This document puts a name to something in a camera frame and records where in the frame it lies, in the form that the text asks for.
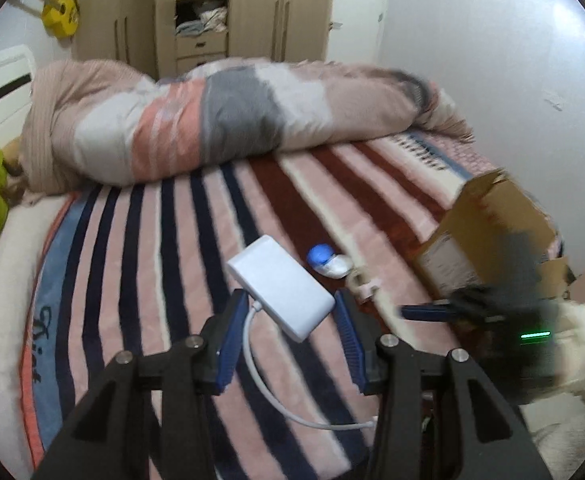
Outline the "white right sleeve forearm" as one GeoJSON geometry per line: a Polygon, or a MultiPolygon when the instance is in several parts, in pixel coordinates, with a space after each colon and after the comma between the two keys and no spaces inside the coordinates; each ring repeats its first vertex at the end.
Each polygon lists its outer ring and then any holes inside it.
{"type": "Polygon", "coordinates": [[[585,304],[559,304],[557,384],[521,408],[533,441],[555,479],[585,462],[585,304]]]}

